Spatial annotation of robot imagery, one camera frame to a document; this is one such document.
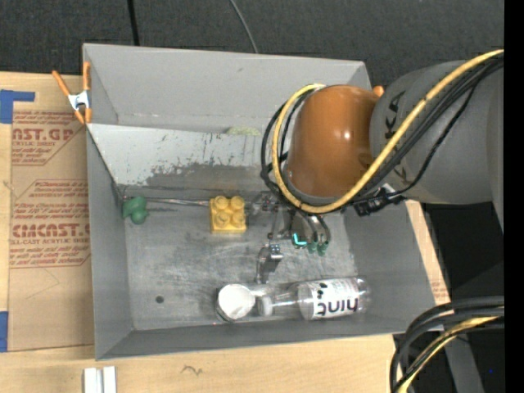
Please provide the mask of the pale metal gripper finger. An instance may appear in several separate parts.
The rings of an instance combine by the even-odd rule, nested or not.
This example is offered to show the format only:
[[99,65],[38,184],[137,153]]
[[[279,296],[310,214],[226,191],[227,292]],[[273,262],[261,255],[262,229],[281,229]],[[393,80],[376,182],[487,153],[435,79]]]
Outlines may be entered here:
[[260,213],[271,213],[279,204],[277,196],[271,192],[260,192],[250,201],[250,216],[257,216]]
[[266,284],[269,275],[274,273],[283,258],[278,244],[268,244],[260,249],[256,262],[255,281],[259,284]]

